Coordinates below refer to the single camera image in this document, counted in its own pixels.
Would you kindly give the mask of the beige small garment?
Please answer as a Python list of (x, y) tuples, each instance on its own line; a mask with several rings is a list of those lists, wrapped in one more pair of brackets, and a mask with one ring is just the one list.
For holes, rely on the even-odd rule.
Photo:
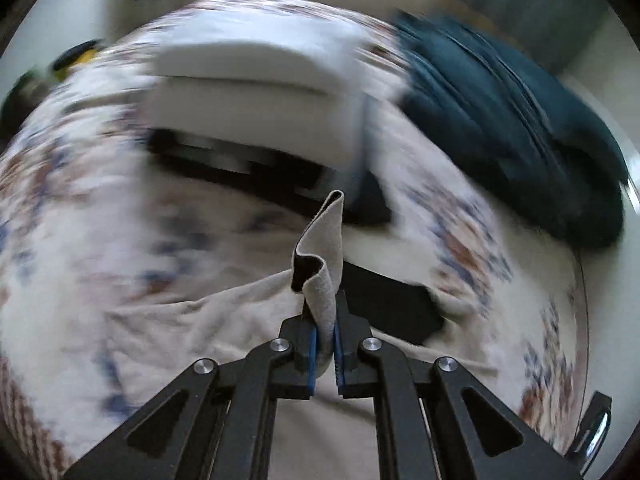
[[(286, 271), (200, 298), (111, 310), (108, 327), (127, 400), (138, 410), (198, 359), (218, 364), (244, 359), (305, 309), (318, 328), (316, 384), (335, 367), (336, 298), (344, 295), (342, 210), (343, 196), (333, 192), (298, 240)], [(382, 340), (419, 361), (443, 357), (394, 338)]]

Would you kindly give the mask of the black folded garment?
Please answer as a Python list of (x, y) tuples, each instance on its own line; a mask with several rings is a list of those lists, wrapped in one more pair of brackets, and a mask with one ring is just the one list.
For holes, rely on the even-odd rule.
[[(148, 149), (172, 171), (237, 188), (313, 217), (333, 190), (344, 194), (343, 220), (351, 226), (380, 228), (393, 220), (378, 179), (370, 170), (371, 140), (355, 165), (337, 171), (290, 154), (171, 130), (150, 133)], [(444, 327), (444, 317), (426, 287), (386, 278), (347, 263), (341, 288), (349, 312), (373, 328), (409, 344), (423, 344)]]

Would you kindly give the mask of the floral bed blanket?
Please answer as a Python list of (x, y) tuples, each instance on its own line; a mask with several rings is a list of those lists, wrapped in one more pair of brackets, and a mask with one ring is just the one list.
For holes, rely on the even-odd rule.
[(198, 356), (242, 358), (299, 310), (288, 284), (307, 219), (173, 174), (145, 146), (153, 55), (177, 26), (222, 10), (364, 27), (374, 172), (394, 220), (346, 226), (345, 258), (425, 286), (442, 309), (442, 331), (410, 356), (454, 356), (567, 450), (585, 382), (576, 259), (401, 113), (393, 27), (306, 0), (198, 0), (75, 70), (2, 155), (1, 420), (27, 465), (60, 478)]

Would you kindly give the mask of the teal folded quilt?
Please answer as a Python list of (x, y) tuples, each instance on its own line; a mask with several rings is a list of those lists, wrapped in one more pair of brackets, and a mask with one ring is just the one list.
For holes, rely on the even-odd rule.
[(574, 249), (623, 232), (628, 170), (603, 120), (504, 42), (450, 18), (399, 12), (406, 116), (468, 177)]

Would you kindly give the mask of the white folded garment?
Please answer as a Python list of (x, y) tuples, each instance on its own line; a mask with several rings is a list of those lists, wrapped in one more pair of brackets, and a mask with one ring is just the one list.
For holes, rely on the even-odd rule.
[(341, 169), (361, 152), (362, 26), (264, 12), (198, 14), (158, 50), (157, 129), (269, 148)]

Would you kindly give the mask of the yellow box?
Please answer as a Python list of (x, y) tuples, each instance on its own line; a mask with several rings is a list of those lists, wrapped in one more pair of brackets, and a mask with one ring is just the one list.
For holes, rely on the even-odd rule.
[(93, 39), (67, 49), (50, 65), (51, 74), (57, 81), (63, 81), (73, 66), (91, 61), (103, 47), (102, 39)]

